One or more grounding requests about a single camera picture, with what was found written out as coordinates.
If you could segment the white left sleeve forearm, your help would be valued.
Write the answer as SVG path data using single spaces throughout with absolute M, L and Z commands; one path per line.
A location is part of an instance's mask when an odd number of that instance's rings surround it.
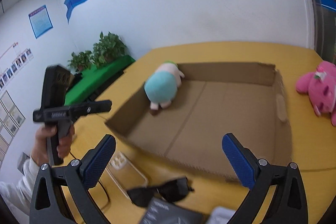
M 23 172 L 24 175 L 17 184 L 1 181 L 1 197 L 5 204 L 9 205 L 9 208 L 16 207 L 26 215 L 29 215 L 39 167 L 33 159 L 29 159 L 23 165 Z

